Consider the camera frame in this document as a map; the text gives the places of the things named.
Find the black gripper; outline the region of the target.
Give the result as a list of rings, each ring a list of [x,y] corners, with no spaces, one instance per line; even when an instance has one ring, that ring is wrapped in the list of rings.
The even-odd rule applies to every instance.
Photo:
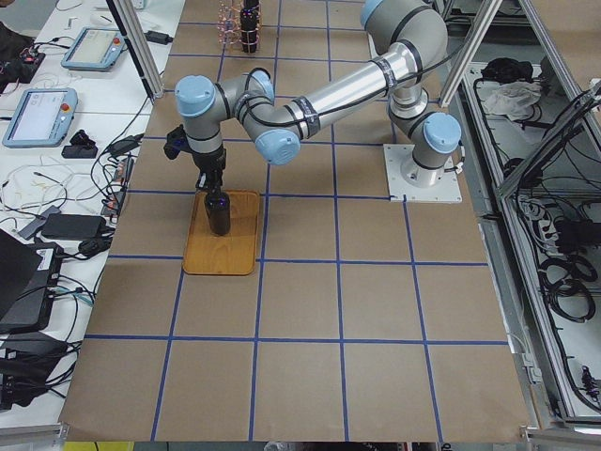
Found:
[[[226,165],[226,150],[218,148],[208,153],[192,152],[193,162],[199,170],[196,189],[216,193],[223,185],[223,171]]]

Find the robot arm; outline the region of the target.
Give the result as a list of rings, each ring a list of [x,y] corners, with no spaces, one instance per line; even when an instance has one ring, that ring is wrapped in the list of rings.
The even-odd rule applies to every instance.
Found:
[[[214,83],[203,75],[177,82],[175,98],[182,123],[167,134],[166,157],[192,156],[204,179],[202,189],[221,190],[225,149],[221,125],[236,119],[270,164],[291,162],[308,139],[336,121],[380,98],[388,100],[391,121],[414,144],[404,164],[404,179],[425,187],[439,176],[461,139],[458,121],[432,110],[421,82],[445,59],[447,25],[423,1],[368,1],[361,24],[371,36],[376,57],[313,93],[274,104],[270,74],[255,68]]]

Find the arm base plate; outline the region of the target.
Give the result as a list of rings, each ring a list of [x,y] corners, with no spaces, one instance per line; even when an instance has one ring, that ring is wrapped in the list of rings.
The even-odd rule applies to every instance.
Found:
[[[389,198],[392,202],[461,203],[463,198],[453,157],[438,169],[424,169],[413,160],[413,145],[383,146]]]

